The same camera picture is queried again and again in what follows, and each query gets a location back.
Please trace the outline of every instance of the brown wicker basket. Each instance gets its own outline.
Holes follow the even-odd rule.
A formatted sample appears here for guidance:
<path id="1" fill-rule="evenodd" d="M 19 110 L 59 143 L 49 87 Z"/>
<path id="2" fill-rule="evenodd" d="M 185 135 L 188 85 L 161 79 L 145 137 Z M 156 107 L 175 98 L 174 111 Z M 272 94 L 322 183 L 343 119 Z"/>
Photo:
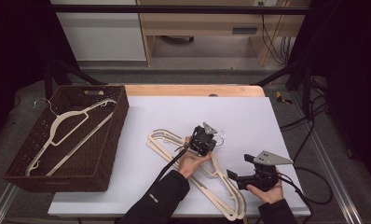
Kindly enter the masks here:
<path id="1" fill-rule="evenodd" d="M 48 141 L 56 115 L 83 110 L 105 99 L 117 103 L 98 106 L 88 112 L 84 121 L 58 146 L 49 145 L 38 167 L 29 176 L 26 169 Z M 30 192 L 106 191 L 110 182 L 117 144 L 127 117 L 129 103 L 124 86 L 60 86 L 50 99 L 29 133 L 4 179 Z M 53 175 L 47 173 L 94 128 L 113 112 L 94 133 Z M 85 119 L 85 114 L 65 119 L 58 126 L 53 142 L 59 142 Z"/>

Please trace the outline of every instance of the clothes hanger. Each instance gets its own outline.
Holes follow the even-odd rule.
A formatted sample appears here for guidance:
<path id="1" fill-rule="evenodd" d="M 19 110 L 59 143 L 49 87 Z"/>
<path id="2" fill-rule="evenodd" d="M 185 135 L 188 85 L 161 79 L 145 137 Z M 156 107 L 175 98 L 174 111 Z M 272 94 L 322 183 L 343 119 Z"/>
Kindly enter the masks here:
<path id="1" fill-rule="evenodd" d="M 79 111 L 68 111 L 68 112 L 65 112 L 65 113 L 63 113 L 63 114 L 61 114 L 61 115 L 57 115 L 57 114 L 55 114 L 53 111 L 52 111 L 52 113 L 54 113 L 56 116 L 57 116 L 57 118 L 55 118 L 55 120 L 52 122 L 52 125 L 51 125 L 51 128 L 50 128 L 50 130 L 49 130 L 49 138 L 48 138 L 48 140 L 47 140 L 47 142 L 43 145 L 43 147 L 39 150 L 39 152 L 37 153 L 37 155 L 34 157 L 34 159 L 32 160 L 32 162 L 28 165 L 28 167 L 27 167 L 27 169 L 26 169 L 26 176 L 30 176 L 31 175 L 31 172 L 34 170 L 34 169 L 36 169 L 38 166 L 39 166 L 39 163 L 40 163 L 40 158 L 42 157 L 42 155 L 44 154 L 44 152 L 46 152 L 46 150 L 47 150 L 47 148 L 50 146 L 50 145 L 53 145 L 53 146 L 58 146 L 58 145 L 60 145 L 67 137 L 69 137 L 70 136 L 70 134 L 72 134 L 76 129 L 78 129 L 87 119 L 89 119 L 89 114 L 88 114 L 88 112 L 91 110 L 91 109 L 94 109 L 94 108 L 96 108 L 96 107 L 98 107 L 98 106 L 107 106 L 107 104 L 108 103 L 114 103 L 114 104 L 116 104 L 117 103 L 117 101 L 115 101 L 115 100 L 112 100 L 112 99 L 105 99 L 105 100 L 102 100 L 102 101 L 100 101 L 99 103 L 97 103 L 97 104 L 95 104 L 95 105 L 91 105 L 91 106 L 89 106 L 89 107 L 87 107 L 87 108 L 85 108 L 85 109 L 83 109 L 83 110 L 79 110 Z M 74 129 L 73 130 L 71 130 L 65 137 L 63 137 L 60 141 L 58 141 L 58 142 L 53 142 L 53 138 L 54 138 L 54 136 L 55 136 L 55 132 L 57 131 L 57 128 L 58 128 L 58 126 L 65 120 L 65 119 L 68 119 L 68 118 L 70 118 L 70 117 L 73 117 L 73 116 L 77 116 L 77 115 L 85 115 L 86 117 L 83 119 L 83 120 L 81 120 L 75 127 L 74 127 Z M 106 118 L 106 119 L 104 119 L 103 121 L 104 121 L 104 123 L 106 123 L 110 118 Z M 65 158 L 63 158 L 62 159 L 62 161 L 60 161 L 60 165 L 59 164 L 57 164 L 57 168 L 55 169 L 55 171 L 59 168 L 59 167 L 61 167 L 61 165 L 62 164 L 64 164 L 64 162 L 65 161 L 67 161 L 96 131 L 98 131 L 99 130 L 99 128 L 98 129 L 94 129 L 94 130 L 92 130 L 92 132 L 91 133 L 89 133 L 88 135 L 87 135 L 87 137 L 86 138 L 84 138 L 80 143 L 82 143 L 81 145 L 80 144 L 78 144 L 75 148 L 73 148 L 72 150 L 71 150 L 71 152 L 69 152 L 68 153 L 68 155 L 66 155 L 65 156 Z"/>
<path id="2" fill-rule="evenodd" d="M 151 134 L 149 134 L 147 139 L 147 145 L 151 147 L 153 150 L 157 152 L 162 158 L 166 161 L 171 161 L 173 156 L 169 151 L 162 146 L 157 140 L 161 139 L 164 142 L 170 142 L 177 146 L 183 146 L 185 141 L 179 137 L 178 135 L 171 133 L 167 130 L 159 129 L 154 130 Z M 218 159 L 211 155 L 213 167 L 215 169 L 214 172 L 210 172 L 208 169 L 202 170 L 209 176 L 209 177 L 220 177 L 222 181 L 225 183 L 230 197 L 235 201 L 235 208 L 231 208 L 228 204 L 222 201 L 219 197 L 217 197 L 214 193 L 212 193 L 209 189 L 207 189 L 202 183 L 200 183 L 197 178 L 194 176 L 190 177 L 192 183 L 196 185 L 196 187 L 202 191 L 203 194 L 216 206 L 216 208 L 228 219 L 228 220 L 235 220 L 235 219 L 242 219 L 246 214 L 246 202 L 244 200 L 243 195 L 240 191 L 232 184 L 229 180 L 227 175 L 221 172 L 219 167 Z M 173 165 L 178 168 L 178 161 Z"/>

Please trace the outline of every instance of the floor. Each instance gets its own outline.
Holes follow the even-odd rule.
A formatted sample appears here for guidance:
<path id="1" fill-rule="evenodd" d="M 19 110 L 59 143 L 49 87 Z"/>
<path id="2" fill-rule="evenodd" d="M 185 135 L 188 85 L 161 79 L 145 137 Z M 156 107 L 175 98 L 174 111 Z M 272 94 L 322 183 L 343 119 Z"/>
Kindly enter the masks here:
<path id="1" fill-rule="evenodd" d="M 158 38 L 151 66 L 143 62 L 80 62 L 80 66 L 86 73 L 101 81 L 123 84 L 250 84 L 283 67 L 273 60 L 270 60 L 267 66 L 259 66 L 247 37 L 211 36 L 196 37 L 192 43 L 184 39 Z M 71 79 L 81 82 L 77 77 Z M 280 126 L 302 117 L 296 106 L 301 94 L 299 91 L 287 92 L 283 85 L 286 79 L 287 77 L 281 77 L 264 88 Z M 37 82 L 20 90 L 16 96 L 19 103 L 10 112 L 7 123 L 0 131 L 0 197 L 7 186 L 2 176 L 41 111 L 41 108 L 33 109 L 31 105 L 35 99 L 44 97 L 43 89 L 43 82 Z M 277 91 L 282 93 L 283 99 L 291 99 L 293 103 L 278 102 Z M 317 91 L 312 92 L 313 97 L 317 95 Z M 316 105 L 323 104 L 322 99 L 316 102 Z M 296 154 L 309 128 L 310 124 L 301 125 L 291 131 L 282 132 L 290 156 Z M 309 223 L 371 223 L 371 176 L 363 162 L 347 157 L 346 144 L 329 113 L 316 117 L 314 131 L 318 135 L 313 135 L 306 142 L 296 166 L 309 168 L 327 177 L 316 142 L 321 143 L 361 220 L 349 220 L 345 214 L 346 210 L 340 206 L 343 199 L 341 195 L 336 194 L 334 200 L 328 204 L 313 205 L 315 215 Z M 308 197 L 318 202 L 329 198 L 328 187 L 319 177 L 304 170 L 298 170 L 297 173 Z M 8 208 L 4 223 L 49 223 L 49 220 L 52 223 L 77 223 L 74 218 L 57 219 L 47 215 L 52 197 L 51 193 L 28 193 L 19 190 L 13 204 Z M 111 220 L 83 219 L 83 223 L 100 222 L 110 223 Z"/>

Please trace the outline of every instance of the hanger hook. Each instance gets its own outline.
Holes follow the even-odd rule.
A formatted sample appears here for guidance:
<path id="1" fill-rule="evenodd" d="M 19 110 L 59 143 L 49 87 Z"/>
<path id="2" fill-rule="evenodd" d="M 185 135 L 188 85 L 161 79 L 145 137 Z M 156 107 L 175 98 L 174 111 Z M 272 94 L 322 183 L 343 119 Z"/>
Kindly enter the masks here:
<path id="1" fill-rule="evenodd" d="M 39 98 L 39 99 L 35 100 L 35 101 L 34 101 L 34 109 L 36 108 L 36 103 L 37 103 L 37 101 L 39 101 L 39 100 L 45 100 L 47 103 L 49 103 L 49 110 L 51 110 L 51 112 L 52 112 L 55 116 L 58 117 L 58 115 L 57 115 L 57 114 L 52 110 L 52 104 L 51 104 L 51 101 L 48 100 L 48 99 L 46 99 L 46 98 Z"/>

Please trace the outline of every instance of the black jacket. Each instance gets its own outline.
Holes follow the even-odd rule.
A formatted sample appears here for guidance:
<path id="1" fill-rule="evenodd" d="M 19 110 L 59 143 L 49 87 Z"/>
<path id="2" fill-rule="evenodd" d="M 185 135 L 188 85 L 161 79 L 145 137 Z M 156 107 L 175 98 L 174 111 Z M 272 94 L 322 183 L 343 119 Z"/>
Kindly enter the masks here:
<path id="1" fill-rule="evenodd" d="M 177 171 L 170 171 L 137 202 L 117 224 L 164 224 L 179 202 L 189 192 L 188 181 Z M 295 218 L 284 199 L 259 207 L 266 224 L 293 224 Z"/>

